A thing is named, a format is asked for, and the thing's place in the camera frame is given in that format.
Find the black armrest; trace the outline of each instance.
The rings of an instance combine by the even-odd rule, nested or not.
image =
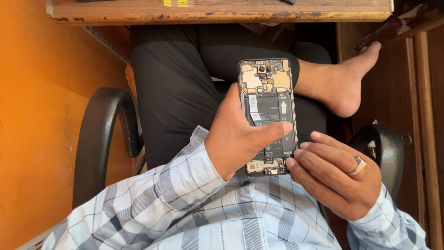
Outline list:
[[[73,209],[105,188],[108,155],[117,114],[122,124],[127,155],[135,158],[143,147],[130,94],[123,89],[99,88],[88,102],[80,127],[75,156]]]
[[[392,200],[396,201],[404,169],[404,144],[401,136],[384,126],[371,124],[359,130],[349,145],[363,152],[371,141],[376,144],[375,162],[381,169],[382,183],[387,187]]]

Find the person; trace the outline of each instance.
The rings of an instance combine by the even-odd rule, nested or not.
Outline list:
[[[127,77],[151,169],[74,209],[43,249],[340,249],[317,201],[349,221],[352,249],[427,249],[376,163],[325,135],[329,110],[358,109],[380,43],[331,65],[319,45],[281,50],[239,24],[133,26],[131,42]],[[300,149],[286,160],[291,175],[250,177],[243,166],[292,125],[250,126],[238,85],[225,82],[241,60],[278,57],[291,63]],[[367,165],[348,175],[354,156]]]

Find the wooden desk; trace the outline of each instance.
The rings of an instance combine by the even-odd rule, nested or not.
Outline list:
[[[393,11],[392,0],[188,0],[188,7],[163,0],[78,3],[47,0],[47,12],[61,24],[209,24],[258,22],[379,22]]]

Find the hand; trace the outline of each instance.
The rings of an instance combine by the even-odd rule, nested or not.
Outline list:
[[[286,121],[251,126],[242,112],[238,83],[233,83],[205,139],[206,152],[219,176],[228,181],[259,151],[290,133],[292,127]]]
[[[355,221],[363,218],[375,205],[381,191],[381,171],[363,153],[319,132],[311,133],[317,143],[304,142],[286,160],[291,178],[320,203],[338,216]],[[367,165],[358,174],[354,156]]]

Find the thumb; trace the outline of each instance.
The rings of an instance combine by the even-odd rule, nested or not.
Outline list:
[[[265,147],[291,132],[293,125],[287,121],[272,122],[265,126],[254,127],[257,129],[259,141],[265,144]]]

